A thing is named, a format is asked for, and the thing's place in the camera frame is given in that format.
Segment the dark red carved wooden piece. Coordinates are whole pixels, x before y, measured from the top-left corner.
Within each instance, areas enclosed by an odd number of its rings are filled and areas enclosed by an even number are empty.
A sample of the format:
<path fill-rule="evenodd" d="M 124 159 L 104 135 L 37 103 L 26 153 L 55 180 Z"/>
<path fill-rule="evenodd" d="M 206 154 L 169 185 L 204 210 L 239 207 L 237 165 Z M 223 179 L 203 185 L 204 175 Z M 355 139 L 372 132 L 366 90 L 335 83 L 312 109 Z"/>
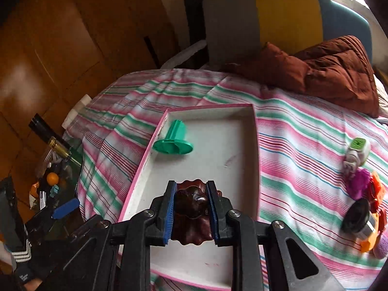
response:
<path fill-rule="evenodd" d="M 201 245 L 214 240 L 209 220 L 206 184 L 200 179 L 177 184 L 171 239 L 181 245 Z"/>

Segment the purple perforated plastic dome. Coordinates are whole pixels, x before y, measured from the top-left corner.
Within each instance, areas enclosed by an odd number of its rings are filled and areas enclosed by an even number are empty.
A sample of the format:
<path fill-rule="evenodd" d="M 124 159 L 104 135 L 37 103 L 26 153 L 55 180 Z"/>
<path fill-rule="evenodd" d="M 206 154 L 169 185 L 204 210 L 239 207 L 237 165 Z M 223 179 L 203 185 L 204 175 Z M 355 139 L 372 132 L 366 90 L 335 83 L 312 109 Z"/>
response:
<path fill-rule="evenodd" d="M 358 200 L 364 196 L 370 183 L 371 173 L 366 168 L 358 168 L 355 174 L 346 182 L 348 195 L 353 200 Z"/>

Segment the white green plug device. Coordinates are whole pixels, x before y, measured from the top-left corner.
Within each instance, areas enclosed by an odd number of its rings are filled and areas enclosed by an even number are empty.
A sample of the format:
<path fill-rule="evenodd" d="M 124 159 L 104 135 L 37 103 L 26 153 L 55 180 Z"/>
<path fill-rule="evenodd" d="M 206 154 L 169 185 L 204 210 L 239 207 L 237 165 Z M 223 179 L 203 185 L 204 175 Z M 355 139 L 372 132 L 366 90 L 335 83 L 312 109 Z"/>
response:
<path fill-rule="evenodd" d="M 355 137 L 348 146 L 343 161 L 343 172 L 347 177 L 353 176 L 369 157 L 370 141 L 364 137 Z"/>

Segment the pink white tray box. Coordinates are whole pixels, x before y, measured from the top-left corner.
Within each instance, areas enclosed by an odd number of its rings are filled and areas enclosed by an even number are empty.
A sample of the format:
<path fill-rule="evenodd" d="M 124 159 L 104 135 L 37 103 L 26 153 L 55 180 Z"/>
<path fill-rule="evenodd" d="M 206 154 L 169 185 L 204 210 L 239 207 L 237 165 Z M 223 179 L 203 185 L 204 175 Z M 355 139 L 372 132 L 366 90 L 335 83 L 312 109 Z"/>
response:
<path fill-rule="evenodd" d="M 163 139 L 174 120 L 186 126 L 193 151 L 161 154 L 153 144 Z M 119 220 L 131 219 L 164 194 L 170 180 L 214 181 L 238 211 L 257 218 L 259 211 L 259 148 L 254 108 L 250 104 L 194 106 L 167 110 L 156 127 L 132 181 Z M 152 273 L 207 290 L 232 285 L 232 248 L 213 241 L 199 246 L 171 240 L 151 248 Z"/>

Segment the green plastic funnel piece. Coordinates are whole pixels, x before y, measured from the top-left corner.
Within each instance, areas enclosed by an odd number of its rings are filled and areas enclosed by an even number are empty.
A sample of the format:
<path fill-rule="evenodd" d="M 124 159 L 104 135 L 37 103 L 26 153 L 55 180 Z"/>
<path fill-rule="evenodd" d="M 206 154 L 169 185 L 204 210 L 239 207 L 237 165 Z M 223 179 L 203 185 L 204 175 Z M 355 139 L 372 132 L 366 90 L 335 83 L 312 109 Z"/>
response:
<path fill-rule="evenodd" d="M 186 125 L 174 120 L 163 139 L 153 143 L 153 150 L 171 155 L 185 155 L 193 151 L 193 145 L 186 140 Z"/>

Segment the striped bed sheet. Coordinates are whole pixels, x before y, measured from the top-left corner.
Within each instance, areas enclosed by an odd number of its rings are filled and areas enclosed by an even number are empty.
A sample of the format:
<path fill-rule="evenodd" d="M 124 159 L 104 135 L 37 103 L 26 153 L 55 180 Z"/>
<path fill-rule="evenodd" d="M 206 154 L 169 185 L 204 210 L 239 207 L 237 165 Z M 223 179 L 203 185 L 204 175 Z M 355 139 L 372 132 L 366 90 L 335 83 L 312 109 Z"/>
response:
<path fill-rule="evenodd" d="M 387 128 L 315 97 L 268 89 L 208 70 L 150 70 L 122 76 L 100 91 L 70 124 L 65 139 L 83 148 L 81 214 L 117 222 L 165 110 L 251 104 L 259 139 L 259 219 L 282 220 L 316 253 L 346 290 L 366 290 L 383 267 L 341 235 L 352 199 L 342 180 L 350 141 L 367 137 L 366 167 L 387 182 Z"/>

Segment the glass bedside table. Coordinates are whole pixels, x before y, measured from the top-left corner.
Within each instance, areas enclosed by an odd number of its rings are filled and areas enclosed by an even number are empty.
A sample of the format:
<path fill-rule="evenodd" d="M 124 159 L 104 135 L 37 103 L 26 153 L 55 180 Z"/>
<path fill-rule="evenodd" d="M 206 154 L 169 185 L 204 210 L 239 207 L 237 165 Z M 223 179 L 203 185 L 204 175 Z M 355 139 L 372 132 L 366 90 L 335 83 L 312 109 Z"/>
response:
<path fill-rule="evenodd" d="M 54 209 L 73 198 L 78 198 L 77 186 L 82 167 L 82 155 L 72 147 L 70 152 L 69 159 L 64 159 L 49 147 L 41 165 L 43 173 L 33 186 L 38 195 L 35 201 L 39 211 L 26 223 L 28 239 L 33 245 L 41 244 L 45 240 L 66 238 L 77 224 L 80 207 L 62 219 L 55 220 L 51 217 Z M 47 184 L 46 177 L 50 172 L 59 176 L 59 182 L 55 186 Z"/>

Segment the orange ball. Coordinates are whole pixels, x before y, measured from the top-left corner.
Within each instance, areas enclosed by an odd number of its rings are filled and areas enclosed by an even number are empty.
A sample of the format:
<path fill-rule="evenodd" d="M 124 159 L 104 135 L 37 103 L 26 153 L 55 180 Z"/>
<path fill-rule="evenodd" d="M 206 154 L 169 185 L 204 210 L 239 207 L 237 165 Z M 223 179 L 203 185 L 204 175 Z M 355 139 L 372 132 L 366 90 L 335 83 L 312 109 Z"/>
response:
<path fill-rule="evenodd" d="M 59 176 L 54 172 L 50 172 L 47 174 L 46 181 L 49 186 L 55 186 L 59 182 Z"/>

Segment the black gold bottle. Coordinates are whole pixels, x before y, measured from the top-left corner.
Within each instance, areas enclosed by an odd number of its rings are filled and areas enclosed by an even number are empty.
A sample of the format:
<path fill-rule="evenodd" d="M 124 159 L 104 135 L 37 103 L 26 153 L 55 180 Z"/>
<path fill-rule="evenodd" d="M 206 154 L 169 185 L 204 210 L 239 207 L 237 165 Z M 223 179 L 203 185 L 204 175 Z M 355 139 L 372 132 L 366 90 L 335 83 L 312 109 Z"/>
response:
<path fill-rule="evenodd" d="M 31 119 L 29 123 L 30 129 L 54 152 L 64 159 L 69 159 L 70 145 L 60 137 L 39 114 Z"/>

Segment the black grey cylindrical cap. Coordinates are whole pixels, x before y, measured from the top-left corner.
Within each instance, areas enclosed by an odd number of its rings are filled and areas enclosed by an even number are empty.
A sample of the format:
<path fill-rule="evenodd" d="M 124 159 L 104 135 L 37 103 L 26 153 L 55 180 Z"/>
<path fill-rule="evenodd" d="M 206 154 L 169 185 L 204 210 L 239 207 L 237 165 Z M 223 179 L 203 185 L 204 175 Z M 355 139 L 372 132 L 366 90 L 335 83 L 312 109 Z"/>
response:
<path fill-rule="evenodd" d="M 346 234 L 352 234 L 360 240 L 366 240 L 376 234 L 378 222 L 370 211 L 370 203 L 365 198 L 355 201 L 346 212 L 341 230 Z"/>

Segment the orange yellow plastic toy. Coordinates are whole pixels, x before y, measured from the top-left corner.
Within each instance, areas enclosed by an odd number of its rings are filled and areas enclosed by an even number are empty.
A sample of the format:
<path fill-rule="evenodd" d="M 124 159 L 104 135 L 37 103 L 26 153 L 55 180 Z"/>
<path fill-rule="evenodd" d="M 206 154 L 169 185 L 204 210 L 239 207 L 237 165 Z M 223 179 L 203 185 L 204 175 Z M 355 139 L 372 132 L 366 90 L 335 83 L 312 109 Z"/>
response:
<path fill-rule="evenodd" d="M 369 252 L 372 250 L 376 245 L 379 236 L 385 229 L 387 217 L 386 211 L 382 206 L 385 194 L 386 190 L 381 183 L 378 173 L 376 171 L 371 172 L 370 183 L 368 185 L 366 195 L 367 201 L 370 205 L 372 221 L 367 222 L 367 226 L 371 225 L 373 231 L 368 238 L 361 241 L 361 252 Z"/>

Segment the purple oval soap case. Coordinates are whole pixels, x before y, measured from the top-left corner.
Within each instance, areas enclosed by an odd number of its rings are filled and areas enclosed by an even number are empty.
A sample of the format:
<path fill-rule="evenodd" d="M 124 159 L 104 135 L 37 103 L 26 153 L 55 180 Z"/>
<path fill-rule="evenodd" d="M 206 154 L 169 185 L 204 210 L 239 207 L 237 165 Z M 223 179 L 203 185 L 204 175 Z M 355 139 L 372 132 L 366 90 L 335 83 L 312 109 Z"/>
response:
<path fill-rule="evenodd" d="M 384 229 L 378 235 L 376 239 L 376 243 L 372 249 L 373 254 L 378 259 L 383 259 L 387 257 L 388 254 L 388 237 L 387 237 L 387 229 Z"/>

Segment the rust brown quilt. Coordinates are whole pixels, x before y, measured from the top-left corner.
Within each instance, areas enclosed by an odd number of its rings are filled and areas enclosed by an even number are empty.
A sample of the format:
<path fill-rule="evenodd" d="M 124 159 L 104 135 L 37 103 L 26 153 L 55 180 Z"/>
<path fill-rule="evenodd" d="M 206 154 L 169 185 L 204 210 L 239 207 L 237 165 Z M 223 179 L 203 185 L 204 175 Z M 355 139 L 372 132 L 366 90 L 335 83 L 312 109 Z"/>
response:
<path fill-rule="evenodd" d="M 268 87 L 318 97 L 335 105 L 379 116 L 373 69 L 362 42 L 344 35 L 289 55 L 268 42 L 227 71 Z"/>

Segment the multicolour padded headboard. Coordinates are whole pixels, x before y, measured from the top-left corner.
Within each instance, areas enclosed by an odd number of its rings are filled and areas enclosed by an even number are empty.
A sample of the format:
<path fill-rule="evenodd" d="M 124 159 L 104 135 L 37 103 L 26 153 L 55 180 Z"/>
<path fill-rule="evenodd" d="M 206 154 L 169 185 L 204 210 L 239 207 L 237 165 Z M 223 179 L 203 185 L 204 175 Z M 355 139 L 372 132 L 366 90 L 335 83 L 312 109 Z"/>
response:
<path fill-rule="evenodd" d="M 271 42 L 288 54 L 354 35 L 372 56 L 368 21 L 332 0 L 204 0 L 204 21 L 213 66 L 231 62 Z"/>

